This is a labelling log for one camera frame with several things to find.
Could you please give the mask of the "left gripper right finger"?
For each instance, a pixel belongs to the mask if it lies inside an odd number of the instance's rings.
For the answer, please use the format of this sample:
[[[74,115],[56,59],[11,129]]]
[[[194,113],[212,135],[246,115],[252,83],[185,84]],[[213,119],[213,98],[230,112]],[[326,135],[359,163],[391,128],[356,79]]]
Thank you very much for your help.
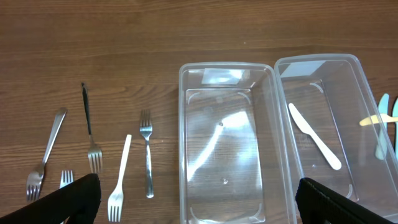
[[[392,224],[308,177],[300,179],[295,201],[303,224]]]

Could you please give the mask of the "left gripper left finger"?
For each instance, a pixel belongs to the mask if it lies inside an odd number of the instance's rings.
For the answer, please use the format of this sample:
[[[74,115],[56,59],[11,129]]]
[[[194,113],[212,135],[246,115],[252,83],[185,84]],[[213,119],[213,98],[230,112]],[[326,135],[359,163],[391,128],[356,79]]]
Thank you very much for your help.
[[[51,194],[1,217],[1,223],[93,224],[101,204],[98,174],[87,174]]]

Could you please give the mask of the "white plastic knife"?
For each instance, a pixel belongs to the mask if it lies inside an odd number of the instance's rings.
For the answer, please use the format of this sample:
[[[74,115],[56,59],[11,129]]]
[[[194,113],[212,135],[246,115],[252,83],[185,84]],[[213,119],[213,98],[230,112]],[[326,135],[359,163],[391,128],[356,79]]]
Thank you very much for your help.
[[[317,133],[312,129],[309,123],[305,120],[305,118],[301,115],[298,109],[295,107],[293,103],[288,104],[288,108],[290,114],[292,115],[295,124],[298,126],[301,132],[309,135],[315,144],[318,146],[320,152],[323,154],[323,157],[326,159],[327,163],[334,170],[340,170],[342,168],[341,161],[337,158],[337,156],[330,150],[330,148],[320,139]]]

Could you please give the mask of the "mint green plastic knife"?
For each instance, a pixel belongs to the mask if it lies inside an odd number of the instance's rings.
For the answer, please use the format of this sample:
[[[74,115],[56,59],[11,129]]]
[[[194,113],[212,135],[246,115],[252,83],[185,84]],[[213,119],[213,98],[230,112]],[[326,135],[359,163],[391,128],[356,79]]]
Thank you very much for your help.
[[[389,107],[389,94],[385,93],[383,94],[379,104],[378,104],[378,110],[380,114],[387,114],[388,113],[388,107]],[[383,135],[383,129],[380,129],[379,132],[379,143],[376,146],[376,151],[375,151],[375,156],[379,160],[384,160],[387,152],[387,141],[386,137]]]

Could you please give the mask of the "silver metal fork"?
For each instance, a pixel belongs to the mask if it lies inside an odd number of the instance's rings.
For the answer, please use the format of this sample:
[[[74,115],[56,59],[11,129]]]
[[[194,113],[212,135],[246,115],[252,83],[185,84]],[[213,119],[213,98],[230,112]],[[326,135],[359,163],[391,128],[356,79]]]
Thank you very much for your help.
[[[141,120],[139,126],[139,132],[145,139],[146,145],[146,197],[154,197],[154,186],[152,180],[152,163],[151,163],[151,153],[149,139],[152,135],[153,127],[150,118],[150,110],[141,110]]]

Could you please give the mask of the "yellow plastic knife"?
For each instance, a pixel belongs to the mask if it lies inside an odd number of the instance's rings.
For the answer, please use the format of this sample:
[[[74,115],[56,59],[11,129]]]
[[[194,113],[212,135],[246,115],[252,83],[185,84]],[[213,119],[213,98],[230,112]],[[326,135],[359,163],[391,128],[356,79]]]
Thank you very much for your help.
[[[398,117],[392,117],[388,114],[372,115],[370,117],[364,118],[359,122],[360,126],[367,126],[370,124],[378,123],[396,123],[398,122]]]

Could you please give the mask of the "light blue plastic knife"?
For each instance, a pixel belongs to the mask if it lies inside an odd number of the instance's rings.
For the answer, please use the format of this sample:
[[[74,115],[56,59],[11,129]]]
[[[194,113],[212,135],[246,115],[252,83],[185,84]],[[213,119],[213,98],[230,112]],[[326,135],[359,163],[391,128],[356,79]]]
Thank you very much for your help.
[[[396,98],[394,106],[392,108],[392,116],[393,117],[398,117],[398,98]],[[394,144],[394,150],[395,150],[395,155],[396,159],[398,159],[398,122],[395,122],[395,144]]]

